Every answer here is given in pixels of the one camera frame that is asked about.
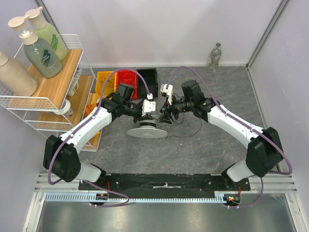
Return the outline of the white perforated cable spool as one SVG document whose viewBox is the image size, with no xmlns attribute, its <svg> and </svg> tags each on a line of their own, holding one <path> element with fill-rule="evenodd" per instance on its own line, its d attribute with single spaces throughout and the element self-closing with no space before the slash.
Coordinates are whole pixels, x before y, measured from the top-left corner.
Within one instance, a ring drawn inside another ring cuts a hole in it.
<svg viewBox="0 0 309 232">
<path fill-rule="evenodd" d="M 137 128 L 128 130 L 127 135 L 135 138 L 159 139 L 167 137 L 168 132 L 157 128 L 157 122 L 143 120 Z"/>
</svg>

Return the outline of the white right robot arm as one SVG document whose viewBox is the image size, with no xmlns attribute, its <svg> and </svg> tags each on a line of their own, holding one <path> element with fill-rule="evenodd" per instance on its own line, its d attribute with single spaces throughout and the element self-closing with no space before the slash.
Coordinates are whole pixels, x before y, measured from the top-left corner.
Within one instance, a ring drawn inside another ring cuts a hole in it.
<svg viewBox="0 0 309 232">
<path fill-rule="evenodd" d="M 228 111 L 213 98 L 206 98 L 197 81 L 182 83 L 184 96 L 178 97 L 173 86 L 162 84 L 160 92 L 166 98 L 160 112 L 160 122 L 172 123 L 180 113 L 191 112 L 195 117 L 215 125 L 236 138 L 247 149 L 245 160 L 224 171 L 222 187 L 233 190 L 239 181 L 252 175 L 264 177 L 283 160 L 278 132 L 269 127 L 263 129 Z"/>
</svg>

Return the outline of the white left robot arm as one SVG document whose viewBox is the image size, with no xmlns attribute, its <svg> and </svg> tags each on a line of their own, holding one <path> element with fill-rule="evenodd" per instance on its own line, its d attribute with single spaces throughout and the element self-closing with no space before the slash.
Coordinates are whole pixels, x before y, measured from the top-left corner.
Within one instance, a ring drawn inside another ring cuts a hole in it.
<svg viewBox="0 0 309 232">
<path fill-rule="evenodd" d="M 155 110 L 155 101 L 151 93 L 145 99 L 131 100 L 133 87 L 121 83 L 116 92 L 100 99 L 94 110 L 77 126 L 59 137 L 51 135 L 46 140 L 43 166 L 48 171 L 48 182 L 54 174 L 60 180 L 71 182 L 74 179 L 89 181 L 95 190 L 101 190 L 106 185 L 103 170 L 93 164 L 81 163 L 79 153 L 82 148 L 102 128 L 108 126 L 116 118 L 126 115 L 134 121 L 144 119 L 149 112 Z"/>
</svg>

